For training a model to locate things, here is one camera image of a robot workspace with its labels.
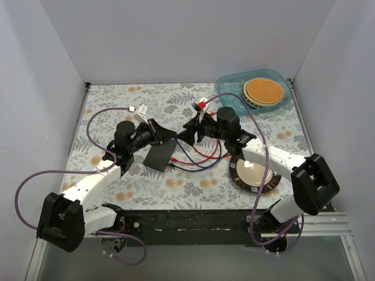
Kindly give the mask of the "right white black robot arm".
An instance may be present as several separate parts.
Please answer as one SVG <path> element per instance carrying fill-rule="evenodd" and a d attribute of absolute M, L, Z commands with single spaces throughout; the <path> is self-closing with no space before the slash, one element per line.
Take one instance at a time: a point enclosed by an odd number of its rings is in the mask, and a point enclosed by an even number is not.
<path fill-rule="evenodd" d="M 266 146 L 241 128 L 239 116 L 230 107 L 220 108 L 215 118 L 197 114 L 183 128 L 178 139 L 190 146 L 204 137 L 220 139 L 232 156 L 267 167 L 291 182 L 293 194 L 277 201 L 264 213 L 266 228 L 271 232 L 280 232 L 287 221 L 302 214 L 319 214 L 340 191 L 321 155 L 301 156 Z"/>

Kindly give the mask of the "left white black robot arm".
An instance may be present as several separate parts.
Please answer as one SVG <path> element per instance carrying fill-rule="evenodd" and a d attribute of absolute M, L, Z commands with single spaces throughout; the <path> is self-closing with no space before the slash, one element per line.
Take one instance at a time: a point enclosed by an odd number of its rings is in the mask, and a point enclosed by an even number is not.
<path fill-rule="evenodd" d="M 131 121 L 120 122 L 114 140 L 92 174 L 61 194 L 50 193 L 45 198 L 37 236 L 72 252 L 88 234 L 101 230 L 119 234 L 125 228 L 121 207 L 110 203 L 93 210 L 88 207 L 109 184 L 129 170 L 135 152 L 148 145 L 163 145 L 176 136 L 176 132 L 160 126 L 154 119 L 138 126 Z"/>

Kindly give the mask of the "black network switch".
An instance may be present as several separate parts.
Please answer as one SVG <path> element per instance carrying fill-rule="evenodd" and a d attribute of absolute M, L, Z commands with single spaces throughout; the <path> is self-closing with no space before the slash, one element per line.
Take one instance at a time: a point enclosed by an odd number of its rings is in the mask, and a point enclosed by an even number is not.
<path fill-rule="evenodd" d="M 143 165 L 159 172 L 164 172 L 177 143 L 171 139 L 163 145 L 153 146 L 146 155 Z"/>

